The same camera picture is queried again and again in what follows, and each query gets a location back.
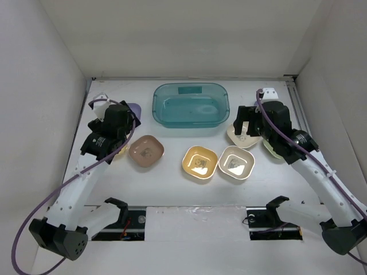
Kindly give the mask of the light green square plate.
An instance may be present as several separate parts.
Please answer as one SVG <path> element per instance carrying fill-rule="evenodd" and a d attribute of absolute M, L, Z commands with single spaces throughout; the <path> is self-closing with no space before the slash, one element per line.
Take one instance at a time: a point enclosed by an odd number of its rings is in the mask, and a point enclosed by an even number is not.
<path fill-rule="evenodd" d="M 283 157 L 282 157 L 282 156 L 280 156 L 279 154 L 277 154 L 277 153 L 274 151 L 273 147 L 269 144 L 269 142 L 268 142 L 268 141 L 266 141 L 265 139 L 263 139 L 263 140 L 262 140 L 262 142 L 263 142 L 263 145 L 265 146 L 265 148 L 268 150 L 268 152 L 269 152 L 273 157 L 275 157 L 275 158 L 277 158 L 277 159 L 283 159 Z"/>

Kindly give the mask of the brown square plate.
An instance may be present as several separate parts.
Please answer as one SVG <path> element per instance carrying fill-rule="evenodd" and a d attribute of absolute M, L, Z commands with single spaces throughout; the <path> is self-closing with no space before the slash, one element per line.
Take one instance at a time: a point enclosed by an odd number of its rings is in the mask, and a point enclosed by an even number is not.
<path fill-rule="evenodd" d="M 140 167 L 149 168 L 160 160 L 164 146 L 152 135 L 144 135 L 130 145 L 128 154 Z"/>

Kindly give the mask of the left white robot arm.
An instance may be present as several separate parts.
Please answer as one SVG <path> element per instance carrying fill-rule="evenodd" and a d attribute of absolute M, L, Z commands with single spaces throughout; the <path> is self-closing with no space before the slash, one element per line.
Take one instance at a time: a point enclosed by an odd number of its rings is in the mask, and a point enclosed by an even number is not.
<path fill-rule="evenodd" d="M 81 256 L 88 241 L 102 229 L 111 224 L 126 224 L 128 205 L 121 200 L 108 198 L 88 214 L 84 213 L 84 206 L 94 185 L 140 125 L 125 101 L 97 99 L 90 107 L 103 113 L 88 123 L 92 132 L 81 146 L 71 182 L 59 191 L 45 216 L 33 219 L 29 225 L 40 247 L 71 261 Z"/>

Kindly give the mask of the cream square plate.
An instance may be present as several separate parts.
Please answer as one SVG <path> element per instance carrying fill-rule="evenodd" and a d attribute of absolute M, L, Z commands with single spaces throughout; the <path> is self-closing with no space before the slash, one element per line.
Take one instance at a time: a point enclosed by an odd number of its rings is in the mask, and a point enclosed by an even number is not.
<path fill-rule="evenodd" d="M 237 180 L 246 180 L 252 174 L 255 157 L 247 150 L 237 146 L 227 147 L 218 160 L 220 170 Z"/>
<path fill-rule="evenodd" d="M 234 145 L 242 149 L 250 148 L 257 142 L 259 142 L 261 140 L 261 137 L 260 136 L 251 137 L 247 135 L 247 130 L 248 130 L 248 122 L 245 121 L 243 122 L 241 134 L 235 135 L 235 128 L 233 124 L 230 124 L 227 128 L 227 136 L 234 143 Z"/>

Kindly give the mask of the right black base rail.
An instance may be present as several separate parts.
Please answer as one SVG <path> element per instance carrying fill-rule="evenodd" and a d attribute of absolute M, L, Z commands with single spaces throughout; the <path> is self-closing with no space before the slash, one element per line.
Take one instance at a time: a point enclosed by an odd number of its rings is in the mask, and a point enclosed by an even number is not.
<path fill-rule="evenodd" d="M 272 219 L 265 207 L 247 207 L 242 224 L 248 226 L 251 241 L 303 240 L 299 226 Z"/>

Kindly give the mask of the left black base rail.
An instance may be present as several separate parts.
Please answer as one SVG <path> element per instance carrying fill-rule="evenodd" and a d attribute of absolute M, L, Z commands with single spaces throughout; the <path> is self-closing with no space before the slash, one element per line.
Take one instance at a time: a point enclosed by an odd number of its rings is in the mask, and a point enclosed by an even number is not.
<path fill-rule="evenodd" d="M 116 222 L 97 233 L 93 241 L 144 241 L 146 208 L 128 210 L 124 223 Z"/>

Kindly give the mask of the cream square plate front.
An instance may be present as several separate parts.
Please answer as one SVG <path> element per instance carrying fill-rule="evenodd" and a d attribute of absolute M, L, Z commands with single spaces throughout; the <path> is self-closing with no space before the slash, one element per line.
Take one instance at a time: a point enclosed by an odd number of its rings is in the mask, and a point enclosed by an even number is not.
<path fill-rule="evenodd" d="M 227 147 L 218 160 L 220 170 L 237 180 L 246 180 L 252 174 L 255 157 L 247 150 L 237 146 Z"/>

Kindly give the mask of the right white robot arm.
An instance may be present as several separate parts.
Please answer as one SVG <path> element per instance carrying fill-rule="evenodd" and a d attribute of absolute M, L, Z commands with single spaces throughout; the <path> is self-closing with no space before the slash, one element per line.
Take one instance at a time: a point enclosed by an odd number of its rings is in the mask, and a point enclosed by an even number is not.
<path fill-rule="evenodd" d="M 266 221 L 272 227 L 285 223 L 304 227 L 320 235 L 333 252 L 350 254 L 366 239 L 366 205 L 337 177 L 317 143 L 307 132 L 293 128 L 290 111 L 280 101 L 260 103 L 257 107 L 240 106 L 233 123 L 235 134 L 241 133 L 245 122 L 248 123 L 247 134 L 268 141 L 306 180 L 325 206 L 322 210 L 278 196 L 266 204 Z"/>

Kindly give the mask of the teal plastic bin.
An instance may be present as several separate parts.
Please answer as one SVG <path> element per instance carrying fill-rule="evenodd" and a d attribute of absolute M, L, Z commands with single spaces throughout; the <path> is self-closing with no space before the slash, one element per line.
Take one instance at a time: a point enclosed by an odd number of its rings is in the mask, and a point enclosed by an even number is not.
<path fill-rule="evenodd" d="M 166 128 L 215 128 L 229 114 L 228 93 L 220 84 L 163 84 L 153 94 L 152 116 Z"/>

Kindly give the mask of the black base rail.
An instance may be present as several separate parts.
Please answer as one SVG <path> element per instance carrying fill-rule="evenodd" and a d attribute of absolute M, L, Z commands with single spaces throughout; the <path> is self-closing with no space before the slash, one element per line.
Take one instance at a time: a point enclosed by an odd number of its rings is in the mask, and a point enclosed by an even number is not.
<path fill-rule="evenodd" d="M 144 241 L 146 208 L 128 210 L 124 223 L 116 222 L 97 233 L 93 241 Z"/>
<path fill-rule="evenodd" d="M 299 226 L 272 219 L 265 207 L 247 207 L 242 224 L 248 226 L 251 241 L 303 240 Z"/>

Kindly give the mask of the yellow square plate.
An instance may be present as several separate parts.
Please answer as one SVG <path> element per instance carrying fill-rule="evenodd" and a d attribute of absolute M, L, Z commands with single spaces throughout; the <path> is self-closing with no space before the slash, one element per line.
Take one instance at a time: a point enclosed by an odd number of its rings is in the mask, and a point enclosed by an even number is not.
<path fill-rule="evenodd" d="M 183 170 L 201 180 L 210 179 L 216 171 L 217 164 L 217 154 L 201 146 L 190 147 L 182 160 Z"/>

